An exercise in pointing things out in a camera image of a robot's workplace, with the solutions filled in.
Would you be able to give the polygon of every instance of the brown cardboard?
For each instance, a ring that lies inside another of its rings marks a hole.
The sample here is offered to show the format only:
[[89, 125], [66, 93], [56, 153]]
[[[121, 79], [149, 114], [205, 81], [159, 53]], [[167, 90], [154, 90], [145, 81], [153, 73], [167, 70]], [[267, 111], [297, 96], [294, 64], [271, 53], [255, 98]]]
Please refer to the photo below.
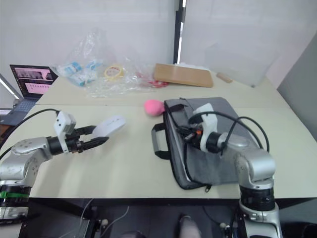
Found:
[[157, 63], [154, 71], [154, 79], [169, 83], [213, 87], [212, 77], [208, 70], [186, 68], [172, 64]]

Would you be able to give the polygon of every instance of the laptop screen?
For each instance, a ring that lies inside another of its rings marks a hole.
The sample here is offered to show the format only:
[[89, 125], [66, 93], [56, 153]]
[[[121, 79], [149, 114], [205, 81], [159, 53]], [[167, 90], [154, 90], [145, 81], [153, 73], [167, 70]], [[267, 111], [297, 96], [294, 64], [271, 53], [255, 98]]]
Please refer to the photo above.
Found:
[[39, 99], [57, 79], [47, 66], [10, 65], [25, 99]]

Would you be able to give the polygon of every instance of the laptop keyboard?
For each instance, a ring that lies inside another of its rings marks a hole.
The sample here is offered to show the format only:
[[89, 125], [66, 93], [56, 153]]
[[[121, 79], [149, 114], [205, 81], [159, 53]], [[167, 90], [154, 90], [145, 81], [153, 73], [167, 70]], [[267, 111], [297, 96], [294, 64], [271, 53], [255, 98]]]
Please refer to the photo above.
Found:
[[36, 101], [23, 100], [16, 106], [14, 110], [20, 112], [29, 112], [32, 109], [32, 107], [34, 107], [35, 103]]

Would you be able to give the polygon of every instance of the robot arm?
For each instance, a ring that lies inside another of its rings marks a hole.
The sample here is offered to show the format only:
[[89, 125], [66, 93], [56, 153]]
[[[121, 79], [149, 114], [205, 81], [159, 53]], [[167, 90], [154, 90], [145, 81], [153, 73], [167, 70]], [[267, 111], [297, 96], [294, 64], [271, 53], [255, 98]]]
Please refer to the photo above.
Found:
[[203, 130], [186, 136], [185, 141], [189, 139], [187, 143], [205, 152], [222, 151], [221, 158], [234, 163], [241, 191], [238, 237], [282, 238], [278, 206], [273, 194], [274, 158], [254, 142], [234, 134], [224, 148], [228, 133], [220, 134], [206, 128], [206, 125], [214, 125], [212, 121], [214, 118], [209, 118], [209, 115], [202, 117]]
[[0, 164], [0, 224], [21, 222], [28, 213], [28, 200], [41, 163], [62, 153], [81, 153], [105, 143], [108, 137], [88, 142], [81, 135], [91, 134], [95, 126], [74, 129], [76, 121], [60, 112], [55, 122], [57, 137], [25, 139], [16, 143]]

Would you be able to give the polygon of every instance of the laptop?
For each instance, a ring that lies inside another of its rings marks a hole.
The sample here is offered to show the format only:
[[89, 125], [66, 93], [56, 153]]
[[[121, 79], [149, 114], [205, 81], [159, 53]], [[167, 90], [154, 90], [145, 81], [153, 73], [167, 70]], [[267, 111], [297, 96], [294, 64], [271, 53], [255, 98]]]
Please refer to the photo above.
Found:
[[24, 99], [9, 114], [0, 115], [0, 124], [17, 125], [49, 90], [57, 75], [46, 66], [11, 64], [10, 67]]

